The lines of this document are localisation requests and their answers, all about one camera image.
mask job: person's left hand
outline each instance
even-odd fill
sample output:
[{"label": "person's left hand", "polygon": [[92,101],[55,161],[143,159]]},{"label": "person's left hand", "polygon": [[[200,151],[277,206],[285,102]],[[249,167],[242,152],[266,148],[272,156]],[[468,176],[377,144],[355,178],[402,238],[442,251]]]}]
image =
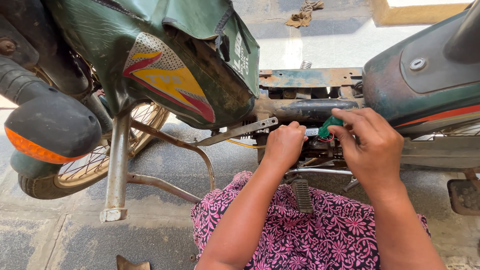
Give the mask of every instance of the person's left hand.
[{"label": "person's left hand", "polygon": [[297,121],[282,125],[270,133],[262,163],[273,163],[285,172],[297,162],[305,136],[305,126]]}]

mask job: spring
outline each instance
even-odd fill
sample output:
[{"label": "spring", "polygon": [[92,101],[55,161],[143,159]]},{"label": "spring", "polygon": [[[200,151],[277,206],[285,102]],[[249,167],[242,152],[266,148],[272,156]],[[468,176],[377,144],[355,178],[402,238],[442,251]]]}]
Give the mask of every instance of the spring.
[{"label": "spring", "polygon": [[307,60],[303,60],[303,61],[301,62],[300,68],[309,69],[309,68],[311,68],[311,67],[312,67],[312,62],[307,61]]}]

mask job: cloth rag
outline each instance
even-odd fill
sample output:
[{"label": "cloth rag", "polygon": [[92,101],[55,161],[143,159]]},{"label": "cloth rag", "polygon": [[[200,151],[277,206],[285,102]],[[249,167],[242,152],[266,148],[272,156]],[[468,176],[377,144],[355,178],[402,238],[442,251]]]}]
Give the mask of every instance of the cloth rag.
[{"label": "cloth rag", "polygon": [[288,21],[285,23],[289,26],[294,26],[296,28],[300,26],[308,26],[310,20],[312,19],[312,12],[316,9],[323,9],[325,4],[322,1],[310,1],[305,0],[301,4],[300,12],[297,14],[292,14]]}]

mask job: orange stripe decal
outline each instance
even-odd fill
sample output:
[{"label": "orange stripe decal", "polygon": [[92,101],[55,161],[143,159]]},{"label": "orange stripe decal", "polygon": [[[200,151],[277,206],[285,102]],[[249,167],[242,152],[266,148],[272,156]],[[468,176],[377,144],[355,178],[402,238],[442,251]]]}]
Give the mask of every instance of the orange stripe decal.
[{"label": "orange stripe decal", "polygon": [[8,139],[10,140],[10,142],[18,151],[34,159],[45,161],[48,163],[64,164],[64,163],[69,163],[75,160],[79,160],[84,156],[88,155],[87,153],[85,155],[82,155],[76,158],[64,157],[23,138],[22,136],[10,130],[8,127],[5,127],[5,133]]},{"label": "orange stripe decal", "polygon": [[470,107],[464,107],[464,108],[459,108],[459,109],[455,109],[455,110],[444,111],[444,112],[437,113],[437,114],[434,114],[434,115],[430,115],[430,116],[427,116],[427,117],[423,117],[423,118],[420,118],[420,119],[417,119],[417,120],[413,120],[411,122],[401,124],[401,125],[398,125],[396,127],[403,126],[403,125],[408,125],[408,124],[414,124],[414,123],[418,123],[418,122],[434,121],[434,120],[439,120],[439,119],[443,119],[443,118],[449,118],[449,117],[458,116],[458,115],[462,115],[462,114],[472,113],[472,112],[476,112],[476,111],[480,111],[480,105],[474,105],[474,106],[470,106]]}]

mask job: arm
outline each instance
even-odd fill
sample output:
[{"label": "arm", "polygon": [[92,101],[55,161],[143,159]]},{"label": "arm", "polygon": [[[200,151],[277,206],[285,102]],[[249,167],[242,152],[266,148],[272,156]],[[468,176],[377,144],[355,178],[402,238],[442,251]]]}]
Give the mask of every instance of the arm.
[{"label": "arm", "polygon": [[[329,126],[342,145],[348,167],[357,177],[375,211],[375,230],[383,270],[444,270],[440,256],[400,181],[403,137],[372,109],[333,109],[347,125]],[[352,135],[357,135],[357,144]]]},{"label": "arm", "polygon": [[243,269],[262,235],[268,207],[283,175],[297,161],[305,126],[292,122],[270,133],[265,155],[247,184],[231,202],[208,239],[196,266],[203,269]]}]

